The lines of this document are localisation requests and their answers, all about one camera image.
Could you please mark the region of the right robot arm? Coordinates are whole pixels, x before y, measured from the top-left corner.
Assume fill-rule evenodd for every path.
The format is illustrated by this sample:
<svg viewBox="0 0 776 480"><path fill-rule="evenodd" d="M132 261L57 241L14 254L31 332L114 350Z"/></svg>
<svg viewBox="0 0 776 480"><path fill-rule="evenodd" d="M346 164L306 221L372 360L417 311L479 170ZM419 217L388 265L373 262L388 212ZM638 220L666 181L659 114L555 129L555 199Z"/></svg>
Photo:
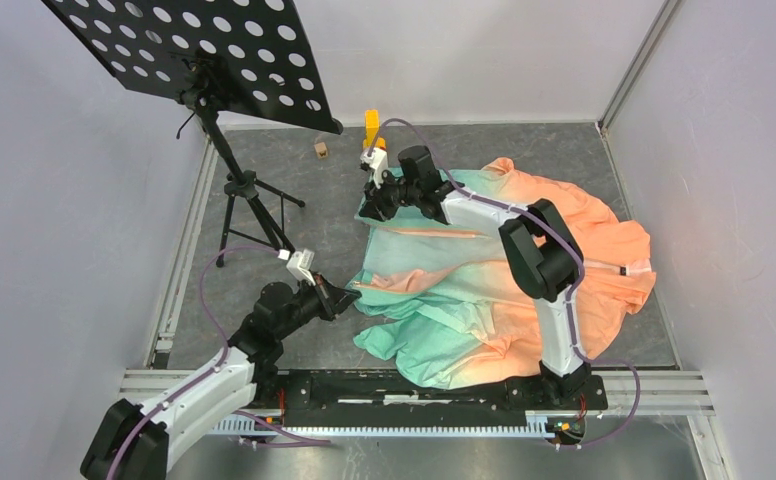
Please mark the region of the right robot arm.
<svg viewBox="0 0 776 480"><path fill-rule="evenodd" d="M540 383L555 408L576 401L592 376L582 347L576 296L585 276L583 255L557 207L547 199L527 206L486 197L440 169L426 146L403 150L401 173L388 169L387 153L365 149L360 167L370 175L361 216L387 221L402 207L427 219L498 238L511 276L535 306L541 332Z"/></svg>

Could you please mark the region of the green and orange jacket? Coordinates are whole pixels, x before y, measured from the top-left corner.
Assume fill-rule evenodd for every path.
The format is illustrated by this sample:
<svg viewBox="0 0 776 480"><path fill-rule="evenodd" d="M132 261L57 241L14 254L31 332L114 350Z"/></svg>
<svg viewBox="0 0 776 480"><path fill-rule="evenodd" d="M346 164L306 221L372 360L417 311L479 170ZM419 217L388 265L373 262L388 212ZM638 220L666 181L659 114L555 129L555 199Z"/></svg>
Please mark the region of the green and orange jacket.
<svg viewBox="0 0 776 480"><path fill-rule="evenodd" d="M576 296L581 343L596 357L646 303L656 276L650 238L578 186L534 176L500 157L458 181L486 197L552 201L574 235L586 275ZM354 338L421 387L457 389L538 373L542 339L532 300L515 284L498 239L400 209L370 222L357 309L371 324Z"/></svg>

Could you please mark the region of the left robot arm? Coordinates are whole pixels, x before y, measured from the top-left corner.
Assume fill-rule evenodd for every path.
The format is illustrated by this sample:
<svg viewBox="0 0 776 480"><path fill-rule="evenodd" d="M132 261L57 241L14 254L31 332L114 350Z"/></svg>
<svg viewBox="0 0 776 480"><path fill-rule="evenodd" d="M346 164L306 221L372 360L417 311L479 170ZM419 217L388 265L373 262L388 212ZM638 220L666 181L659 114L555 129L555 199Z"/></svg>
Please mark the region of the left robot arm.
<svg viewBox="0 0 776 480"><path fill-rule="evenodd" d="M112 404L79 467L85 479L163 479L225 417L278 394L283 341L313 319L333 321L361 294L321 275L265 285L240 327L206 364L142 402Z"/></svg>

